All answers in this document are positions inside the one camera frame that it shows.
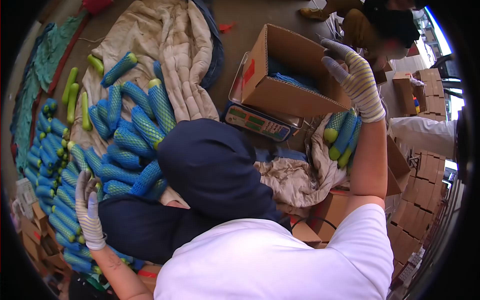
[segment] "shoe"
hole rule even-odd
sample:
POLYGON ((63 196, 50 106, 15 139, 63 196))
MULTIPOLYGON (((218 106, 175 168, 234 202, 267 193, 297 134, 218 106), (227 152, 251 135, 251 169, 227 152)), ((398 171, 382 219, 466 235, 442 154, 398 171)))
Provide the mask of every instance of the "shoe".
POLYGON ((329 17, 329 15, 326 17, 323 16, 322 15, 323 11, 321 9, 316 9, 316 8, 300 8, 299 12, 305 18, 315 19, 321 22, 325 22, 329 17))

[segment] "gray striped glove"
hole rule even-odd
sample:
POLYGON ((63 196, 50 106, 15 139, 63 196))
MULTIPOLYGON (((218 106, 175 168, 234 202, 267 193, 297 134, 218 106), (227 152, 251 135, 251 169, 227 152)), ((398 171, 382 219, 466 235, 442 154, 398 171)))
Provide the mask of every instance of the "gray striped glove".
POLYGON ((98 218, 98 200, 96 198, 95 179, 88 171, 80 172, 75 189, 75 211, 82 228, 88 249, 101 250, 105 247, 102 224, 98 218))
POLYGON ((356 104, 361 120, 370 123, 383 119, 385 110, 378 96, 375 78, 368 62, 350 47, 329 39, 323 39, 320 45, 327 48, 326 55, 334 52, 347 64, 349 72, 345 71, 333 58, 329 56, 322 58, 322 63, 327 70, 356 104))

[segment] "scale display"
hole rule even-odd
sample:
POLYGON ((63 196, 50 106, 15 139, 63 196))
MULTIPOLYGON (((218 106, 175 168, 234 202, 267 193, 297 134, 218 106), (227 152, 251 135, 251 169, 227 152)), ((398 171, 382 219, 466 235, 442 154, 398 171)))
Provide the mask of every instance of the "scale display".
POLYGON ((287 126, 269 120, 268 118, 264 118, 236 105, 232 105, 228 108, 225 115, 225 122, 266 135, 277 142, 286 140, 291 132, 291 129, 287 126))

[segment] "dirty blanket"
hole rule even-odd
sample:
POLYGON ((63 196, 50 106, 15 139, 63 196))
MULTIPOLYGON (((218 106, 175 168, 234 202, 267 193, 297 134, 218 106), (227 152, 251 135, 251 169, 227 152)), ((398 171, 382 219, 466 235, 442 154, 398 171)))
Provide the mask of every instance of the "dirty blanket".
MULTIPOLYGON (((92 54, 103 61, 106 73, 127 51, 133 52, 138 59, 137 66, 116 83, 131 81, 146 93, 148 82, 155 78, 153 62, 160 61, 177 122, 199 118, 219 120, 210 96, 200 86, 210 66, 212 48, 208 24, 192 1, 144 0, 134 1, 128 7, 92 54)), ((86 91, 89 106, 107 98, 108 90, 100 85, 101 80, 89 66, 82 79, 71 133, 73 141, 83 149, 93 146, 99 156, 107 152, 112 141, 100 138, 95 128, 90 132, 82 129, 80 97, 86 91)), ((135 103, 128 96, 122 100, 121 117, 131 120, 135 103)), ((168 199, 162 200, 164 204, 171 200, 186 204, 171 188, 167 188, 163 198, 168 199)))
POLYGON ((328 146, 323 142, 328 114, 312 135, 312 160, 315 168, 306 161, 276 158, 271 162, 256 162, 262 183, 272 188, 277 206, 286 213, 307 216, 308 210, 298 209, 320 203, 331 188, 346 178, 346 167, 337 168, 337 161, 328 157, 328 146))

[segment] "black cable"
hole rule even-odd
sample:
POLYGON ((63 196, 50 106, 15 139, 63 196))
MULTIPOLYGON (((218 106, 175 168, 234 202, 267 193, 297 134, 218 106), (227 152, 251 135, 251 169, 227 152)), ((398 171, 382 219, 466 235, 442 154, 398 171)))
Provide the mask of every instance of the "black cable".
POLYGON ((308 217, 305 217, 305 218, 301 218, 300 220, 298 220, 297 222, 295 222, 295 223, 292 225, 292 230, 293 230, 293 228, 295 227, 295 225, 297 225, 297 224, 300 223, 301 221, 309 220, 309 219, 319 219, 319 220, 322 220, 322 221, 326 222, 328 225, 330 225, 331 227, 333 227, 333 229, 336 230, 335 225, 333 225, 332 223, 330 223, 330 221, 325 220, 325 219, 322 218, 321 216, 308 216, 308 217))

